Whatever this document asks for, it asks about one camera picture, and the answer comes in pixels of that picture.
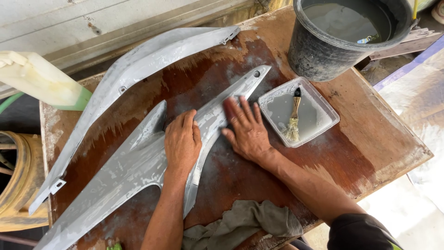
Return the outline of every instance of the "black sleeve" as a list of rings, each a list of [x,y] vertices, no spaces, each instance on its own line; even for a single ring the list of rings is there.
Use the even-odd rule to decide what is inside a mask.
[[[402,250],[389,231],[368,214],[343,214],[329,233],[329,250]]]

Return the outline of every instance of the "bucket rim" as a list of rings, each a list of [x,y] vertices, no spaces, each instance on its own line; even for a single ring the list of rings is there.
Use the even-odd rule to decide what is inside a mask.
[[[408,25],[409,28],[407,28],[402,34],[398,35],[396,38],[385,41],[385,42],[376,43],[376,44],[353,43],[353,42],[345,41],[345,40],[339,39],[337,37],[334,37],[334,36],[326,33],[325,31],[321,30],[316,25],[314,25],[310,21],[310,19],[308,19],[307,15],[305,15],[304,11],[302,10],[301,2],[302,2],[302,0],[294,0],[293,1],[293,8],[294,8],[294,11],[296,12],[296,18],[299,20],[299,22],[302,24],[302,26],[304,26],[304,28],[306,28],[308,31],[310,31],[311,34],[313,34],[314,36],[316,36],[317,38],[321,39],[322,41],[324,41],[326,43],[332,44],[332,45],[337,46],[339,48],[353,50],[353,51],[372,52],[372,51],[378,51],[378,50],[383,50],[383,49],[387,49],[387,48],[392,48],[392,47],[400,44],[408,36],[408,34],[412,30],[412,28],[417,24],[417,22],[411,21],[412,11],[411,11],[411,7],[409,7],[410,12],[408,12],[408,13],[410,13],[410,14],[407,17],[407,21],[409,23],[406,22],[406,24],[405,24],[406,26]]]

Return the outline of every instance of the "wooden table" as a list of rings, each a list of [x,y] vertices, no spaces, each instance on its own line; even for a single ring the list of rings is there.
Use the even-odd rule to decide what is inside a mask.
[[[167,124],[181,112],[198,109],[252,68],[272,69],[250,98],[297,75],[287,63],[295,20],[292,7],[279,9],[240,24],[242,31],[228,42],[194,54],[131,87],[89,129],[67,168],[67,184],[51,196],[50,222],[74,198],[129,136],[146,114],[167,100]],[[80,81],[94,91],[103,73]],[[335,80],[313,82],[341,117],[339,124],[296,149],[285,148],[269,124],[271,144],[290,160],[343,190],[356,201],[432,157],[432,153],[380,99],[355,69]],[[45,163],[50,169],[65,145],[80,112],[60,111],[40,103]],[[160,190],[139,192],[81,238],[79,250],[105,249],[119,240],[126,250],[139,249]],[[287,187],[257,165],[236,155],[220,137],[211,149],[201,175],[196,204],[185,227],[208,224],[222,217],[234,200],[270,200],[288,206],[305,230],[320,223]],[[262,238],[260,231],[239,249],[276,249],[290,238]]]

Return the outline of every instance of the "black bucket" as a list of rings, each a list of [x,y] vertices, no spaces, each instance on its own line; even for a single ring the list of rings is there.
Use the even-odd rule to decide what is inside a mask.
[[[294,0],[296,22],[288,50],[288,63],[293,71],[312,81],[329,81],[374,51],[391,48],[401,43],[416,23],[412,21],[410,4],[407,0],[374,1],[379,1],[378,4],[390,12],[392,19],[390,37],[385,42],[359,44],[338,39],[316,27],[302,10],[310,6],[313,0]],[[321,3],[335,3],[335,1],[324,0]]]

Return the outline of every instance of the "wooden brush handle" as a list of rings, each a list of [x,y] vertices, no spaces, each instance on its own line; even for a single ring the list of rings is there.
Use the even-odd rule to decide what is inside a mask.
[[[301,98],[300,97],[294,97],[293,98],[293,112],[291,113],[290,118],[296,118],[297,117],[297,109],[299,108],[299,103],[301,102]]]

